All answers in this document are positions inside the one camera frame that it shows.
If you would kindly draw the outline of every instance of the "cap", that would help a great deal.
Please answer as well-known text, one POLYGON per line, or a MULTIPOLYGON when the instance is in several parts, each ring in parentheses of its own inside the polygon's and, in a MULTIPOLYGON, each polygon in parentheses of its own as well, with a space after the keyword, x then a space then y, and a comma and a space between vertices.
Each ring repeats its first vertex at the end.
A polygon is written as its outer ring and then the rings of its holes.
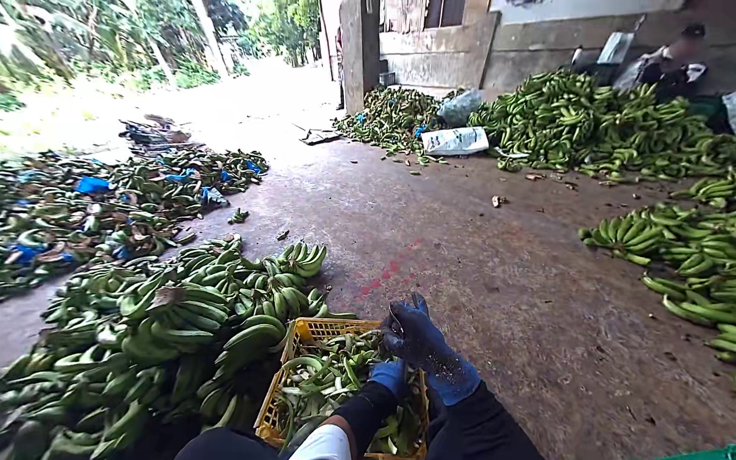
POLYGON ((701 23, 689 24, 680 35, 686 38, 703 38, 706 36, 706 26, 701 23))

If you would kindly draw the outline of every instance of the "gloved hand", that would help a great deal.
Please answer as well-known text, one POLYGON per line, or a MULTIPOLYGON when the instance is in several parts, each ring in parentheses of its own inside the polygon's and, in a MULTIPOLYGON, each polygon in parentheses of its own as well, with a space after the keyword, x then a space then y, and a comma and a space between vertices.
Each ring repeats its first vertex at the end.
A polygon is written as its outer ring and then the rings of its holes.
POLYGON ((482 381, 476 368, 462 359, 445 342, 430 321, 428 304, 417 292, 414 306, 404 300, 391 302, 391 315, 382 324, 385 348, 414 368, 428 375, 428 385, 442 397, 446 406, 467 398, 482 381))
POLYGON ((402 402, 405 396, 405 361, 396 359, 375 364, 371 370, 371 378, 368 382, 377 382, 391 390, 397 397, 397 402, 402 402))

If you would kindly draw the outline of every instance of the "window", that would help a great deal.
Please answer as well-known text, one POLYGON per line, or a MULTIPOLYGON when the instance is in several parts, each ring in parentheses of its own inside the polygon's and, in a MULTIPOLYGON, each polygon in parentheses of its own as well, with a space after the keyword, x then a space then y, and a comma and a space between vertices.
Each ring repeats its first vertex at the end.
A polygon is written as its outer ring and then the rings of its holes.
POLYGON ((430 0, 424 28, 461 26, 465 14, 465 0, 430 0))

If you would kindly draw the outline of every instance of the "white sleeve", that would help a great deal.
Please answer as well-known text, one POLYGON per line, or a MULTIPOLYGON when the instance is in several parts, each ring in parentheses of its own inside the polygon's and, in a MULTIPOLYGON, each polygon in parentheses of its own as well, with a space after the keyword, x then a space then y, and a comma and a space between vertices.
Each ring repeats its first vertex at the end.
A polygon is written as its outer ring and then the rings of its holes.
POLYGON ((289 460, 351 460, 348 435, 339 426, 322 425, 308 435, 289 460))

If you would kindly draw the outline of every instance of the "concrete floor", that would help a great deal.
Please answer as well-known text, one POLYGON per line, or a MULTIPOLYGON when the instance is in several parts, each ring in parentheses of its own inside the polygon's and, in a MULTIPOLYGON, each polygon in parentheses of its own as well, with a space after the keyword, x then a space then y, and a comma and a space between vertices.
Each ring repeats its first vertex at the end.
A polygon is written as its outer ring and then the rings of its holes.
MULTIPOLYGON (((567 174, 573 191, 499 172, 488 158, 414 177, 414 168, 380 161, 380 149, 308 147, 276 123, 223 131, 230 147, 263 152, 272 170, 233 195, 230 209, 191 223, 202 238, 241 233, 252 257, 300 239, 327 244, 316 285, 333 286, 332 309, 365 319, 418 290, 448 342, 548 459, 654 458, 736 442, 733 368, 703 346, 712 331, 669 316, 638 281, 642 268, 590 251, 576 235, 663 192, 567 174), (509 204, 492 208, 493 195, 509 204), (230 227, 238 206, 251 216, 230 227), (288 240, 276 241, 285 229, 288 240)), ((54 289, 0 305, 0 367, 33 343, 54 289)))

